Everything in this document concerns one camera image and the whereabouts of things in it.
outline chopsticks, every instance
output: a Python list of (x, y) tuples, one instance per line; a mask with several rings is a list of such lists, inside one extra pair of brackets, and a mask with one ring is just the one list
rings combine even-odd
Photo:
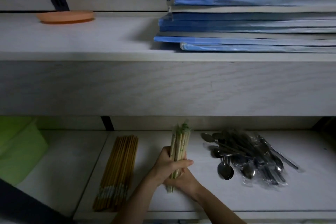
[(117, 137), (107, 161), (99, 191), (95, 198), (95, 212), (118, 211), (125, 203), (137, 154), (138, 137)]

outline shelf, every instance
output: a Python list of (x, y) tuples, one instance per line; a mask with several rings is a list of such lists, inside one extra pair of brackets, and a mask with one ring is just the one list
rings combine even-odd
[(96, 13), (91, 22), (42, 24), (35, 14), (0, 14), (0, 61), (316, 61), (333, 53), (183, 52), (155, 43), (162, 12)]
[(107, 131), (42, 131), (48, 151), (17, 188), (73, 216), (106, 141)]
[[(235, 170), (231, 180), (217, 174), (219, 159), (212, 158), (205, 148), (200, 132), (193, 132), (188, 146), (188, 158), (194, 160), (190, 171), (244, 219), (332, 219), (336, 218), (336, 154), (316, 132), (261, 131), (276, 150), (289, 156), (305, 172), (299, 173), (285, 165), (286, 187), (266, 189), (260, 185), (247, 187)], [(139, 137), (133, 184), (129, 194), (154, 164), (161, 148), (170, 145), (171, 132), (111, 132), (93, 171), (75, 214), (77, 220), (111, 221), (115, 213), (92, 211), (105, 165), (117, 136), (134, 134)], [(205, 218), (201, 209), (180, 192), (167, 194), (161, 185), (151, 201), (146, 219)]]

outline hand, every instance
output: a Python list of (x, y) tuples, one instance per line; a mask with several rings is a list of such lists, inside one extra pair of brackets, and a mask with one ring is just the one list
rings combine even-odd
[(194, 201), (197, 201), (197, 192), (199, 192), (199, 190), (203, 187), (188, 168), (184, 168), (177, 179), (168, 178), (163, 182), (163, 184), (180, 189)]
[(161, 185), (175, 170), (191, 166), (192, 160), (172, 161), (169, 157), (170, 146), (163, 147), (154, 166), (146, 178), (152, 179), (156, 186)]

